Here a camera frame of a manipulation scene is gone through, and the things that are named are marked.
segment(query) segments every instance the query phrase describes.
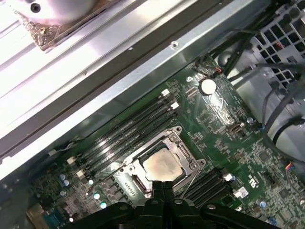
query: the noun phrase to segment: white connector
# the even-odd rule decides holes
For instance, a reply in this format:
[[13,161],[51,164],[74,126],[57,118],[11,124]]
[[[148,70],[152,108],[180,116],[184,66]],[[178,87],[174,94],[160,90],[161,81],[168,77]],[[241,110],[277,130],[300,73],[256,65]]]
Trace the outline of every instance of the white connector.
[[69,165],[71,165],[71,164],[73,164],[75,161],[76,161],[76,157],[72,156],[72,157],[70,157],[70,158],[67,160],[67,163],[68,163]]

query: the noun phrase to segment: mounting screw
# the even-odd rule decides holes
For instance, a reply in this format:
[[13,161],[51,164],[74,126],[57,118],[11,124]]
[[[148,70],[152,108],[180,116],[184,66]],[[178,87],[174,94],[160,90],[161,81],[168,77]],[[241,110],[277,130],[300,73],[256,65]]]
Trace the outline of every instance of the mounting screw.
[[180,199],[176,199],[174,202],[175,202],[175,204],[182,204],[182,200],[180,200]]
[[177,140],[177,137],[176,135],[170,135],[169,139],[171,142],[175,142]]
[[120,210],[122,210],[122,211],[124,211],[124,210],[126,210],[127,209],[127,207],[126,206],[122,206],[122,207],[120,207]]
[[172,48],[172,49],[177,49],[178,46],[179,46],[179,43],[178,43],[177,41],[173,41],[173,42],[171,43],[171,48]]
[[191,164],[191,169],[196,169],[197,167],[198,167],[197,164],[195,164],[195,163]]
[[193,78],[191,76],[189,76],[189,77],[186,78],[186,81],[191,82],[191,81],[193,81]]
[[216,209],[215,205],[213,205],[213,204],[208,204],[207,208],[210,209],[210,210],[215,210]]

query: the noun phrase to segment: red wire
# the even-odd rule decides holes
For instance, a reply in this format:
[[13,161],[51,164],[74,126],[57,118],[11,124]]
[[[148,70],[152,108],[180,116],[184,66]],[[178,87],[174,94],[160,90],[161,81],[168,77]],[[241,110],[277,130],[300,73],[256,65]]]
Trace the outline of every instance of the red wire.
[[292,166],[292,163],[290,162],[290,163],[286,166],[285,170],[288,170],[291,166]]

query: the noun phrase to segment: chip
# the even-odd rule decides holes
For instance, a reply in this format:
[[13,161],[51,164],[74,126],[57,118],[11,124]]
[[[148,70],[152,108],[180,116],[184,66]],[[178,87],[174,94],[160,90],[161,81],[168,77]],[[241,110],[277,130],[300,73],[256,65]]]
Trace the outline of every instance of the chip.
[[284,189],[282,189],[281,191],[279,191],[279,193],[278,193],[280,196],[281,196],[281,198],[286,198],[287,196],[289,196],[289,191],[286,189],[286,188],[284,188]]
[[223,202],[225,205],[229,205],[229,204],[231,204],[231,203],[233,202],[233,199],[232,199],[232,197],[230,197],[230,196],[226,196],[226,197],[224,197],[224,198],[222,199],[222,202]]
[[268,160],[270,158],[269,154],[264,151],[262,152],[259,156],[259,159],[261,159],[262,162],[265,162],[266,160]]

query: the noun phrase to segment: screw hole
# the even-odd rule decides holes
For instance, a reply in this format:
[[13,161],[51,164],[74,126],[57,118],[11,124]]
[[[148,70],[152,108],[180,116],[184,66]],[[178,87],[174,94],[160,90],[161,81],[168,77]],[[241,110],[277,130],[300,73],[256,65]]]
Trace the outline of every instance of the screw hole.
[[40,7],[40,5],[37,4],[37,3],[32,3],[32,4],[30,5],[30,10],[31,10],[33,13],[38,13],[38,12],[40,12],[41,7]]

